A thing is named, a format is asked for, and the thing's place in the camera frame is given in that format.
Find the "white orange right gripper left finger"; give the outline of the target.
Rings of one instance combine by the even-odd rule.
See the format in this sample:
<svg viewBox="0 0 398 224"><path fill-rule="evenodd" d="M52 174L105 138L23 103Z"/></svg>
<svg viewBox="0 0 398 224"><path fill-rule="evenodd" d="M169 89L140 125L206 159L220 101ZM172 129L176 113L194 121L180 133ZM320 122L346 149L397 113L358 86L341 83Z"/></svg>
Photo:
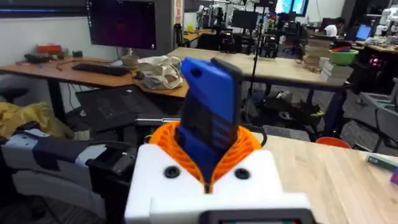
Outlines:
<svg viewBox="0 0 398 224"><path fill-rule="evenodd" d="M124 212L126 223L198 223L205 193L198 166L174 139L178 122L159 127L139 147Z"/></svg>

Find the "white orange right gripper right finger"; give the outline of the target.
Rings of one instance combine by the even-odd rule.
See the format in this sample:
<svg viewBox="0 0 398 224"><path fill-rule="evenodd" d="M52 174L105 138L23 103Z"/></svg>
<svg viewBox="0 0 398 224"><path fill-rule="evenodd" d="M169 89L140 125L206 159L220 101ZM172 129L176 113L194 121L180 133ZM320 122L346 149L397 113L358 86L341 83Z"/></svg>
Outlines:
<svg viewBox="0 0 398 224"><path fill-rule="evenodd" d="M258 136L258 133L239 127L237 140L213 172L210 194L239 199L282 193L274 157L262 148Z"/></svg>

